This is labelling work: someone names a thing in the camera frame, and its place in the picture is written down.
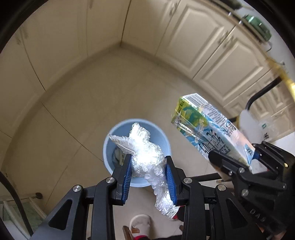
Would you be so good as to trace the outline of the person right hand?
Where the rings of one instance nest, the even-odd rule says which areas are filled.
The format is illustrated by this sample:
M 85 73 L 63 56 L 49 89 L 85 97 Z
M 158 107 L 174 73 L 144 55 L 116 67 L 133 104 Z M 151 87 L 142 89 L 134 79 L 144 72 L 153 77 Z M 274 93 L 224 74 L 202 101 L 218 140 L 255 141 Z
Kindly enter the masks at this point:
M 272 240 L 281 240 L 285 235 L 286 231 L 280 232 L 279 234 L 272 237 Z

